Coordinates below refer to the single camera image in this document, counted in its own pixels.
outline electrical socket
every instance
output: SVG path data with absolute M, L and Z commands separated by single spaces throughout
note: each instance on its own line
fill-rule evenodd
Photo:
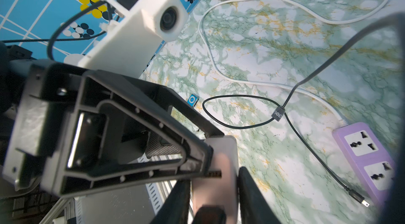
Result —
M 333 138 L 375 205 L 382 208 L 395 175 L 395 163 L 362 122 L 338 128 Z
M 346 135 L 345 140 L 351 146 L 356 156 L 363 156 L 378 151 L 377 145 L 365 130 Z
M 375 187 L 380 190 L 387 190 L 394 180 L 394 169 L 389 162 L 378 162 L 364 167 L 370 176 Z

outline screw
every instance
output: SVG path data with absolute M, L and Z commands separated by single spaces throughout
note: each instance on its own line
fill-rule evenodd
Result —
M 64 96 L 68 93 L 68 91 L 65 88 L 59 88 L 56 93 L 60 96 Z

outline power cord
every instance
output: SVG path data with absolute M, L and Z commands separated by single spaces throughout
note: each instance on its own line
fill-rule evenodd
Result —
M 214 96 L 211 98 L 206 99 L 203 103 L 202 103 L 202 108 L 204 109 L 205 113 L 207 113 L 207 115 L 212 118 L 213 120 L 215 120 L 216 122 L 218 122 L 219 124 L 228 127 L 228 128 L 232 128 L 232 129 L 249 129 L 249 128 L 254 128 L 254 127 L 258 127 L 261 125 L 265 125 L 270 123 L 271 121 L 274 120 L 274 118 L 271 118 L 269 120 L 267 120 L 266 122 L 260 123 L 260 124 L 256 124 L 256 125 L 249 125 L 249 126 L 233 126 L 233 125 L 227 125 L 223 122 L 221 122 L 220 120 L 218 120 L 217 118 L 215 118 L 212 114 L 210 114 L 207 109 L 205 108 L 205 103 L 213 100 L 213 99 L 217 99 L 217 98 L 226 98 L 226 97 L 248 97 L 248 98 L 256 98 L 256 99 L 262 99 L 262 100 L 266 100 L 269 101 L 275 105 L 277 105 L 277 107 L 280 107 L 280 105 L 274 101 L 271 100 L 269 98 L 265 98 L 265 97 L 261 97 L 261 96 L 256 96 L 256 95 L 218 95 L 218 96 Z M 349 192 L 349 195 L 352 196 L 356 201 L 358 201 L 359 203 L 365 205 L 365 206 L 369 206 L 369 203 L 367 201 L 364 200 L 364 197 L 362 195 L 360 195 L 358 192 L 356 192 L 353 189 L 350 189 L 348 186 L 346 186 L 340 179 L 339 177 L 331 170 L 331 168 L 329 168 L 329 166 L 318 156 L 318 154 L 312 149 L 312 147 L 308 144 L 308 142 L 306 142 L 304 140 L 304 138 L 301 137 L 301 135 L 297 132 L 297 130 L 294 128 L 294 126 L 292 125 L 290 119 L 288 118 L 287 114 L 284 114 L 286 116 L 286 120 L 288 122 L 288 124 L 291 126 L 292 130 L 295 132 L 295 134 L 298 136 L 298 138 L 300 138 L 300 140 L 302 141 L 302 143 L 304 143 L 304 145 L 311 151 L 311 153 L 316 157 L 316 159 L 322 164 L 322 166 L 327 170 L 327 172 L 347 191 Z
M 98 7 L 100 7 L 101 5 L 105 4 L 105 0 L 99 0 L 98 2 L 95 2 L 94 4 L 92 4 L 91 6 L 89 6 L 88 8 L 80 11 L 79 13 L 75 14 L 73 17 L 71 17 L 70 19 L 68 19 L 64 24 L 62 24 L 51 36 L 51 38 L 49 39 L 49 43 L 47 46 L 47 55 L 48 58 L 51 60 L 55 60 L 53 58 L 53 54 L 52 54 L 52 50 L 53 50 L 53 44 L 55 43 L 55 41 L 57 41 L 58 36 L 63 32 L 64 29 L 66 29 L 71 23 L 73 23 L 74 21 L 76 21 L 77 19 L 79 19 L 80 17 L 84 16 L 85 14 L 87 14 L 88 12 L 92 11 L 93 9 L 96 9 Z M 112 9 L 109 6 L 109 4 L 107 4 L 107 10 L 108 10 L 108 18 L 109 21 L 112 19 Z
M 384 27 L 388 27 L 388 26 L 394 26 L 397 30 L 397 34 L 400 40 L 400 44 L 401 44 L 401 48 L 402 48 L 402 53 L 405 53 L 405 13 L 397 13 L 397 14 L 392 14 L 389 16 L 386 16 L 370 25 L 368 25 L 367 27 L 365 27 L 364 29 L 362 29 L 360 32 L 358 32 L 356 35 L 354 35 L 349 41 L 346 42 L 346 44 L 344 44 L 341 49 L 339 49 L 331 58 L 329 58 L 325 63 L 323 63 L 319 68 L 317 68 L 314 72 L 312 72 L 309 76 L 307 76 L 304 80 L 302 80 L 301 82 L 297 83 L 291 90 L 290 94 L 288 95 L 286 101 L 284 102 L 283 106 L 280 106 L 276 101 L 273 101 L 269 98 L 265 98 L 265 97 L 261 97 L 261 96 L 254 96 L 254 95 L 219 95 L 219 96 L 214 96 L 211 98 L 206 99 L 203 103 L 202 103 L 202 108 L 204 109 L 205 113 L 207 113 L 207 115 L 212 118 L 214 121 L 218 122 L 219 124 L 228 127 L 228 128 L 232 128 L 232 129 L 248 129 L 248 128 L 254 128 L 257 126 L 261 126 L 261 125 L 266 125 L 268 123 L 270 123 L 271 121 L 273 121 L 275 119 L 274 117 L 274 113 L 272 114 L 272 118 L 267 120 L 266 122 L 260 123 L 260 124 L 256 124 L 256 125 L 249 125 L 249 126 L 233 126 L 233 125 L 227 125 L 223 122 L 221 122 L 220 120 L 218 120 L 217 118 L 215 118 L 212 114 L 210 114 L 207 109 L 205 108 L 205 104 L 206 102 L 216 99 L 216 98 L 224 98 L 224 97 L 249 97 L 249 98 L 256 98 L 256 99 L 262 99 L 262 100 L 266 100 L 269 101 L 273 104 L 275 104 L 277 106 L 276 111 L 282 109 L 283 110 L 283 114 L 286 116 L 286 120 L 288 122 L 288 124 L 291 126 L 291 128 L 293 129 L 293 131 L 295 132 L 295 134 L 300 138 L 300 140 L 302 141 L 302 143 L 304 143 L 304 145 L 311 151 L 311 153 L 318 159 L 318 161 L 322 164 L 322 166 L 327 170 L 327 172 L 341 185 L 343 186 L 343 188 L 349 193 L 349 195 L 354 198 L 356 201 L 358 201 L 359 203 L 362 203 L 365 206 L 369 206 L 369 204 L 367 203 L 367 201 L 364 200 L 364 197 L 361 196 L 358 192 L 356 192 L 353 189 L 350 189 L 348 186 L 346 186 L 345 184 L 343 184 L 343 182 L 339 179 L 339 177 L 327 166 L 327 164 L 317 155 L 317 153 L 311 148 L 311 146 L 301 137 L 301 135 L 297 132 L 297 130 L 294 128 L 294 126 L 292 125 L 290 119 L 287 116 L 287 113 L 285 113 L 285 106 L 287 105 L 288 101 L 290 100 L 292 94 L 294 93 L 294 91 L 298 88 L 298 86 L 306 83 L 307 81 L 311 80 L 313 77 L 315 77 L 316 75 L 318 75 L 320 72 L 322 72 L 322 70 L 326 69 L 329 65 L 331 65 L 334 61 L 336 61 L 342 54 L 344 54 L 348 49 L 350 49 L 354 44 L 356 44 L 359 40 L 361 40 L 363 37 L 367 36 L 368 34 L 378 30 L 378 29 L 382 29 Z
M 97 38 L 104 34 L 105 31 L 100 32 L 97 35 L 87 37 L 87 38 L 59 38 L 55 41 L 78 41 L 78 40 L 89 40 L 93 38 Z M 15 42 L 48 42 L 50 39 L 11 39 L 11 40 L 4 40 L 3 43 L 15 43 Z
M 109 21 L 111 21 L 113 19 L 113 15 L 112 15 L 112 11 L 113 9 L 111 8 L 111 6 L 109 4 L 107 4 L 107 11 L 108 11 L 108 18 Z M 89 39 L 93 39 L 93 38 L 97 38 L 103 34 L 105 34 L 105 31 L 100 32 L 97 35 L 91 36 L 91 37 L 87 37 L 87 38 L 58 38 L 55 39 L 55 41 L 79 41 L 79 40 L 89 40 Z M 11 40 L 3 40 L 3 43 L 15 43 L 15 42 L 48 42 L 51 39 L 11 39 Z
M 105 4 L 104 1 L 98 1 L 94 3 L 93 5 L 89 6 L 88 8 L 80 11 L 79 13 L 75 14 L 73 17 L 71 17 L 69 20 L 67 20 L 64 24 L 62 24 L 51 36 L 48 42 L 47 46 L 47 55 L 48 58 L 51 60 L 55 60 L 53 58 L 52 50 L 53 50 L 53 44 L 56 42 L 57 37 L 63 32 L 64 29 L 66 29 L 71 23 L 79 19 L 80 17 L 84 16 L 88 12 L 92 11 L 93 9 L 96 9 L 100 7 L 101 5 Z
M 280 83 L 264 83 L 264 82 L 256 82 L 256 81 L 232 79 L 232 78 L 230 78 L 230 77 L 224 75 L 224 74 L 218 69 L 217 65 L 215 64 L 214 57 L 213 57 L 213 55 L 212 55 L 212 53 L 211 53 L 211 50 L 210 50 L 210 48 L 209 48 L 209 46 L 208 46 L 208 42 L 207 42 L 207 40 L 206 40 L 206 38 L 205 38 L 205 36 L 204 36 L 204 34 L 203 34 L 204 30 L 203 30 L 203 28 L 202 28 L 202 23 L 203 23 L 203 20 L 204 20 L 205 16 L 206 16 L 212 9 L 214 9 L 214 8 L 220 6 L 220 5 L 227 4 L 227 3 L 231 3 L 231 2 L 236 2 L 236 1 L 249 1 L 249 0 L 225 0 L 225 1 L 221 2 L 221 3 L 218 3 L 218 4 L 216 4 L 216 5 L 212 6 L 212 7 L 210 7 L 210 8 L 202 15 L 202 18 L 201 18 L 200 21 L 198 22 L 198 32 L 199 32 L 199 34 L 200 34 L 200 36 L 201 36 L 201 38 L 202 38 L 202 40 L 203 40 L 203 42 L 204 42 L 204 44 L 205 44 L 205 47 L 207 48 L 208 55 L 209 55 L 209 58 L 210 58 L 210 60 L 211 60 L 212 65 L 213 65 L 213 67 L 214 67 L 214 70 L 215 70 L 220 76 L 222 76 L 223 78 L 225 78 L 225 79 L 227 79 L 227 80 L 229 80 L 229 81 L 235 82 L 235 83 L 261 85 L 261 86 L 269 86 L 269 87 L 279 87 L 279 88 L 286 89 L 286 90 L 292 90 L 293 87 L 288 86 L 288 85 L 284 85 L 284 84 L 280 84 Z M 305 10 L 307 13 L 311 14 L 313 17 L 317 18 L 318 20 L 322 21 L 323 23 L 328 23 L 328 24 L 348 24 L 348 23 L 354 23 L 354 22 L 360 21 L 360 20 L 362 20 L 362 19 L 365 19 L 365 18 L 367 18 L 367 17 L 369 17 L 369 16 L 375 14 L 375 13 L 376 13 L 377 11 L 379 11 L 382 7 L 384 7 L 384 6 L 387 4 L 387 2 L 388 2 L 388 0 L 384 0 L 377 8 L 375 8 L 373 11 L 369 12 L 368 14 L 366 14 L 366 15 L 364 15 L 364 16 L 362 16 L 362 17 L 358 17 L 358 18 L 351 19 L 351 20 L 344 20 L 344 21 L 333 21 L 333 20 L 325 19 L 325 18 L 319 16 L 318 14 L 316 14 L 315 12 L 313 12 L 312 10 L 308 9 L 307 7 L 305 7 L 305 6 L 303 6 L 303 5 L 299 4 L 299 3 L 297 3 L 297 2 L 295 2 L 295 1 L 292 1 L 292 0 L 282 0 L 282 1 L 285 1 L 285 2 L 287 2 L 287 3 L 293 4 L 293 5 L 297 6 L 297 7 L 300 7 L 301 9 Z M 330 111 L 333 113 L 333 115 L 336 116 L 336 118 L 337 118 L 337 120 L 338 120 L 338 122 L 339 122 L 339 125 L 340 125 L 341 127 L 347 125 L 346 120 L 344 120 L 344 119 L 342 118 L 342 116 L 339 114 L 339 112 L 338 112 L 335 108 L 333 108 L 327 101 L 323 100 L 322 98 L 318 97 L 318 96 L 315 95 L 315 94 L 312 94 L 311 92 L 309 92 L 309 91 L 307 91 L 307 90 L 295 88 L 294 91 L 299 92 L 299 93 L 302 93 L 302 94 L 304 94 L 304 95 L 308 95 L 308 96 L 310 96 L 311 98 L 313 98 L 313 99 L 319 101 L 319 102 L 320 102 L 322 105 L 324 105 L 328 110 L 330 110 Z

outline camera lens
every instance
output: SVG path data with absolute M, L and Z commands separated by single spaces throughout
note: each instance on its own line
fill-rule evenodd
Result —
M 174 8 L 168 8 L 163 13 L 162 18 L 160 19 L 160 28 L 162 30 L 170 30 L 175 26 L 177 20 L 177 13 Z

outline cable label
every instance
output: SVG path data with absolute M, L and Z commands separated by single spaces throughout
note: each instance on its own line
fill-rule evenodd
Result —
M 283 108 L 277 107 L 271 117 L 277 121 L 280 121 L 280 119 L 284 116 L 284 113 L 286 113 L 286 111 Z

